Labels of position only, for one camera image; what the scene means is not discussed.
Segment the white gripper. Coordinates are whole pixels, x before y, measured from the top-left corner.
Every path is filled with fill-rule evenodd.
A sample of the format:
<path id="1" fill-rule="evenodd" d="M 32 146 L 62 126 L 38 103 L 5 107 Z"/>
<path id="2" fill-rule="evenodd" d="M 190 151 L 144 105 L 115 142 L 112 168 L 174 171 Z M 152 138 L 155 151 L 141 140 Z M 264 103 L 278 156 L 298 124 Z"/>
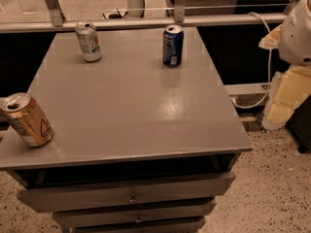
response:
<path id="1" fill-rule="evenodd" d="M 277 130 L 311 95 L 311 0 L 300 0 L 283 24 L 259 41 L 259 47 L 279 48 L 281 59 L 296 64 L 285 73 L 276 72 L 271 82 L 261 125 L 266 130 Z"/>

